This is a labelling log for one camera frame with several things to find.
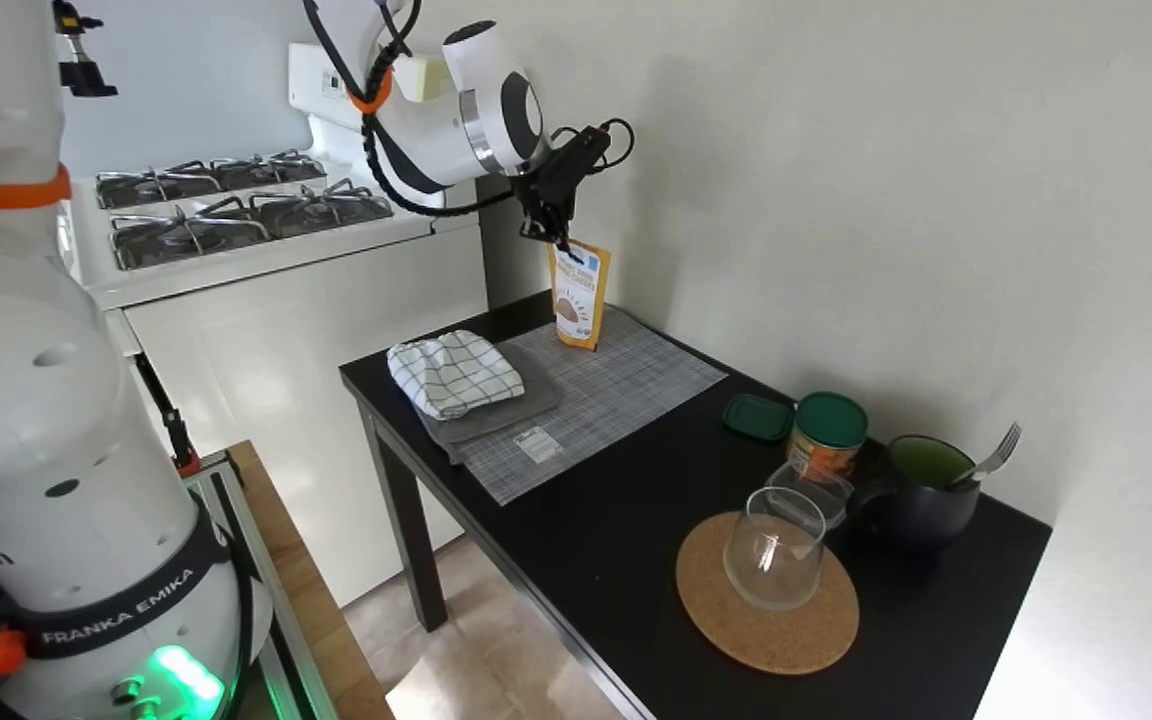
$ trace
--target jar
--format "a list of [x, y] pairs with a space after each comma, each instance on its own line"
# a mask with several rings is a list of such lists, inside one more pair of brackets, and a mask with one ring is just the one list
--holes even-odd
[[852, 475], [858, 454], [866, 448], [868, 416], [858, 402], [835, 393], [811, 393], [800, 402], [789, 431], [789, 466], [806, 479]]

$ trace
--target mug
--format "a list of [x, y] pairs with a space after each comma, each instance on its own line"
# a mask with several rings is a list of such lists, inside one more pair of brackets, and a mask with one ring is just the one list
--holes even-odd
[[850, 517], [872, 524], [882, 535], [903, 550], [945, 550], [955, 540], [982, 502], [971, 457], [938, 438], [898, 438], [877, 475], [868, 475]]

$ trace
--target folded napkin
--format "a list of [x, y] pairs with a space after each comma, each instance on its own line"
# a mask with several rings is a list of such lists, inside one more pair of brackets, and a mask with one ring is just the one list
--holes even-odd
[[523, 397], [521, 373], [477, 334], [444, 334], [390, 348], [390, 378], [434, 419]]

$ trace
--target green light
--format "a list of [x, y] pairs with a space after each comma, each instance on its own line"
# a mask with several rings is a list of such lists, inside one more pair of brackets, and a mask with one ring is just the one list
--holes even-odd
[[188, 647], [181, 647], [181, 643], [158, 647], [150, 657], [150, 671], [181, 692], [181, 705], [171, 715], [181, 715], [181, 720], [211, 720], [216, 715], [216, 708], [224, 699], [224, 684]]

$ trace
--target spoon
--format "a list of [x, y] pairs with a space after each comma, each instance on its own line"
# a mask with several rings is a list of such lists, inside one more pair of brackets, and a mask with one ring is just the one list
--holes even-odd
[[960, 485], [960, 479], [967, 479], [967, 475], [983, 475], [983, 474], [1006, 468], [1006, 466], [1012, 459], [1016, 446], [1020, 446], [1020, 424], [1009, 424], [1006, 442], [1002, 442], [982, 466], [967, 466], [967, 468], [964, 468], [955, 479], [950, 479], [950, 485]]

